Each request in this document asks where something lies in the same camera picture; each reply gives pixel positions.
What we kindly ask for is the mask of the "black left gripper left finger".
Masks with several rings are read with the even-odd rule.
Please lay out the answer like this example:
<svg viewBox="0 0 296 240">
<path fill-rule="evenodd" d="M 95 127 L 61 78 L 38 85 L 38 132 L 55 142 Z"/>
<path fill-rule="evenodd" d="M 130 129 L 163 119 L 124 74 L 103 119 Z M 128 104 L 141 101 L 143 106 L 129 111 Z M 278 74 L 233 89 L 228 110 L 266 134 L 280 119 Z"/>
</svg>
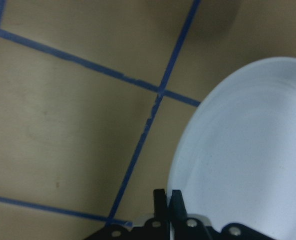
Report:
<svg viewBox="0 0 296 240">
<path fill-rule="evenodd" d="M 170 220 L 167 197 L 164 189 L 153 191 L 154 213 L 144 222 L 127 229 L 111 224 L 86 237 L 87 240 L 169 240 Z"/>
</svg>

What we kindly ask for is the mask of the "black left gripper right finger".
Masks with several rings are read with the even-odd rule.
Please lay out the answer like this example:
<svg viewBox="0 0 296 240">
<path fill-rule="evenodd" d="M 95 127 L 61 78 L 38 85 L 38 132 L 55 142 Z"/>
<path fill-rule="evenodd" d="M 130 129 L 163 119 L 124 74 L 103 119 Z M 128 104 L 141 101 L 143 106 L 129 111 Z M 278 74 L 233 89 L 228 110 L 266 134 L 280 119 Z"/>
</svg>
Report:
<svg viewBox="0 0 296 240">
<path fill-rule="evenodd" d="M 246 225 L 229 223 L 221 231 L 216 231 L 209 218 L 189 215 L 180 190 L 173 190 L 169 203 L 170 222 L 175 240 L 270 240 Z"/>
</svg>

